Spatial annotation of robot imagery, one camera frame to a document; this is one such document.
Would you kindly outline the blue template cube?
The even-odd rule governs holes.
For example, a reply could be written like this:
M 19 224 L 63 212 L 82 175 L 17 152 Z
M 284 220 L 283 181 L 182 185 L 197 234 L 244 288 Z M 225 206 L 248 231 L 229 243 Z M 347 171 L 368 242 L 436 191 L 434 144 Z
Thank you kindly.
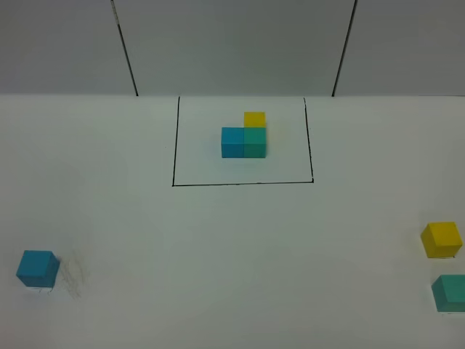
M 222 127 L 221 149 L 222 158 L 243 158 L 244 128 Z

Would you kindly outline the green template cube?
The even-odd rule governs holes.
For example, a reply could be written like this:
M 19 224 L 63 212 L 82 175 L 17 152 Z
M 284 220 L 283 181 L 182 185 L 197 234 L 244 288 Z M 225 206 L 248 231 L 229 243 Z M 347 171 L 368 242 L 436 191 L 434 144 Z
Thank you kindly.
M 264 127 L 244 128 L 244 157 L 260 159 L 267 155 L 267 129 Z

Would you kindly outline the yellow template cube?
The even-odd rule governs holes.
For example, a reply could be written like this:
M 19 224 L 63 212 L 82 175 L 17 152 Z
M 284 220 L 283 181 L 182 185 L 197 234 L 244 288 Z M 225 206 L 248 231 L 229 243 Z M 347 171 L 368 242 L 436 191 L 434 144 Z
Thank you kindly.
M 265 128 L 267 126 L 266 113 L 263 111 L 246 111 L 243 124 L 245 128 Z

